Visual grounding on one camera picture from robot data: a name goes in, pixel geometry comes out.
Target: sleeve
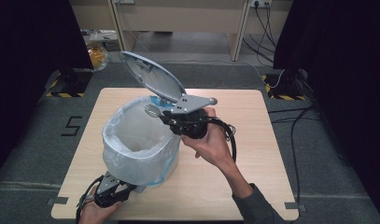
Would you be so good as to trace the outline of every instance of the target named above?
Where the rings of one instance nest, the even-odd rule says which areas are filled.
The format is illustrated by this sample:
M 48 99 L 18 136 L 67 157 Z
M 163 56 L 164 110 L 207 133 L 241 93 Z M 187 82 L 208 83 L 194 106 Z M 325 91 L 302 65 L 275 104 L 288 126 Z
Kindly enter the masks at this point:
M 286 223 L 281 216 L 279 216 L 273 207 L 266 201 L 260 190 L 254 185 L 250 184 L 254 189 L 253 193 L 244 199 L 232 196 L 239 211 L 246 224 L 256 223 Z

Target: power outlet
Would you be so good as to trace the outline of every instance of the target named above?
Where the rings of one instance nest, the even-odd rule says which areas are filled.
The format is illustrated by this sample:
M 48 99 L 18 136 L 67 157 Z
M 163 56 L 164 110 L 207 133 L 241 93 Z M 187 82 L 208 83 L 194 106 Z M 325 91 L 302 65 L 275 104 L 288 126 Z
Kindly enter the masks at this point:
M 256 2 L 259 2 L 259 7 L 270 7 L 272 4 L 272 0 L 251 0 L 251 7 L 255 7 Z

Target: trash can lid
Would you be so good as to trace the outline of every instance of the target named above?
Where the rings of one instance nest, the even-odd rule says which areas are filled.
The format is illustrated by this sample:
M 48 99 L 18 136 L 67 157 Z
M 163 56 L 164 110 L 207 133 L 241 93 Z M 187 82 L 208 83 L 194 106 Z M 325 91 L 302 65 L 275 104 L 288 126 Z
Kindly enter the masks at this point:
M 159 97 L 177 103 L 182 94 L 186 93 L 172 73 L 152 60 L 129 51 L 122 51 L 120 56 L 131 75 Z

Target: black curtain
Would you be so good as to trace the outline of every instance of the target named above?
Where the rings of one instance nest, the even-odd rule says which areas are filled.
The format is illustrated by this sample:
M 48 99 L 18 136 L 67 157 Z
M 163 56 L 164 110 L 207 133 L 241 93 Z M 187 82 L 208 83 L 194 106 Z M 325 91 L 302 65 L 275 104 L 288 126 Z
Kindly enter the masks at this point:
M 274 67 L 308 72 L 326 122 L 380 213 L 380 0 L 294 0 Z
M 92 68 L 69 1 L 0 0 L 0 167 L 64 68 Z

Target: hand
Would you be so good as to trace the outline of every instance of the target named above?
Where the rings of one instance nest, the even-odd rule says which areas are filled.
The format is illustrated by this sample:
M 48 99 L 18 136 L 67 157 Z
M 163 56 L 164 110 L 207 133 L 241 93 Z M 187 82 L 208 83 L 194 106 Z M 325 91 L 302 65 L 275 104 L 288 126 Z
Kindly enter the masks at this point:
M 214 108 L 204 109 L 209 117 L 215 117 Z M 225 138 L 222 127 L 208 123 L 207 133 L 202 139 L 192 139 L 186 135 L 181 135 L 184 145 L 192 147 L 195 151 L 195 158 L 202 157 L 211 164 L 217 166 L 221 171 L 234 165 L 230 149 Z
M 97 186 L 93 186 L 91 189 L 92 195 L 94 195 Z M 102 224 L 106 219 L 113 214 L 120 207 L 122 202 L 114 203 L 113 205 L 107 208 L 99 207 L 94 201 L 86 200 L 84 203 L 84 207 L 82 209 L 81 218 L 79 219 L 79 223 L 97 223 Z

